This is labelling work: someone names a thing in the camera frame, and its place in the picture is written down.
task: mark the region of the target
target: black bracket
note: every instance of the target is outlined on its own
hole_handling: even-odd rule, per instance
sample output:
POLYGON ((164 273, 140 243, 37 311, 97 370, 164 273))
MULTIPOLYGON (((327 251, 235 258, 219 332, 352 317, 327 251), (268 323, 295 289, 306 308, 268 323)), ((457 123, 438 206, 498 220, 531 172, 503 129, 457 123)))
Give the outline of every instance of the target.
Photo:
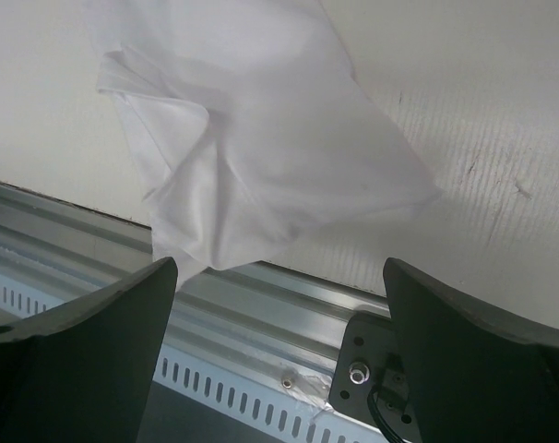
POLYGON ((390 427, 406 440, 421 442, 390 320, 359 312, 345 329, 329 403, 339 413, 376 426, 367 404, 376 384, 376 404, 390 427))

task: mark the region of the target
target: slotted metal panel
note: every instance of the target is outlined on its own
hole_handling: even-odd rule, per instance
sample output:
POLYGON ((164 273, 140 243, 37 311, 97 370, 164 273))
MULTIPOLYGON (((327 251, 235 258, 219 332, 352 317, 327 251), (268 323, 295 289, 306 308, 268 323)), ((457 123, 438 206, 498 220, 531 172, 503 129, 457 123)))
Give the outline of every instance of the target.
MULTIPOLYGON (((0 307, 34 315, 151 261, 149 229, 0 186, 0 307)), ((386 301, 265 264, 208 270, 176 296, 154 378, 283 441, 380 441, 326 407, 355 309, 386 301)))

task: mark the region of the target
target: white wall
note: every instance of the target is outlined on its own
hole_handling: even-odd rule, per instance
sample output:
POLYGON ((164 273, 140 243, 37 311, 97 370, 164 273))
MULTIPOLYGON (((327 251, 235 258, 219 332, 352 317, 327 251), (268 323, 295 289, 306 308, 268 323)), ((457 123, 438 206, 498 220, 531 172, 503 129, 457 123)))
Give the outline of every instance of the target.
MULTIPOLYGON (((559 0, 324 0, 368 95, 444 196, 274 261, 382 291, 397 256, 559 327, 559 0)), ((145 222, 77 2, 0 0, 0 180, 145 222)))
POLYGON ((0 0, 0 180, 148 222, 80 3, 0 0))

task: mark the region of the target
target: screw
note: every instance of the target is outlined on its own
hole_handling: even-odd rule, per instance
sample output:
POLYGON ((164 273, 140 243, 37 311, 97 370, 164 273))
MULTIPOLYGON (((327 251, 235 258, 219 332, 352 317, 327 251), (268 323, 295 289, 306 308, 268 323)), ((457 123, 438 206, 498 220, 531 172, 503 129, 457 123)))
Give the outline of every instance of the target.
POLYGON ((350 366, 350 380, 355 385, 362 385, 370 378, 370 368, 361 362, 353 362, 350 366))

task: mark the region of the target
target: black cable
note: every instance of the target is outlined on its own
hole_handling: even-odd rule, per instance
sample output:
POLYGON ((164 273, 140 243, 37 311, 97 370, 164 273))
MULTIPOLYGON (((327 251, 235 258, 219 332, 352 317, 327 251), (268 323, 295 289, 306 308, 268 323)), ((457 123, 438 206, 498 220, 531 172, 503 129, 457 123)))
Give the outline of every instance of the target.
POLYGON ((374 419, 375 425, 380 429, 380 432, 384 436, 386 440, 390 443, 404 443, 404 440, 398 436, 398 434, 390 427, 387 421, 380 413, 378 409, 378 405, 376 404, 376 400, 374 399, 374 395, 378 393, 380 390, 380 386, 376 383, 372 389, 370 389, 370 393, 368 394, 368 409, 370 410, 370 414, 374 419))

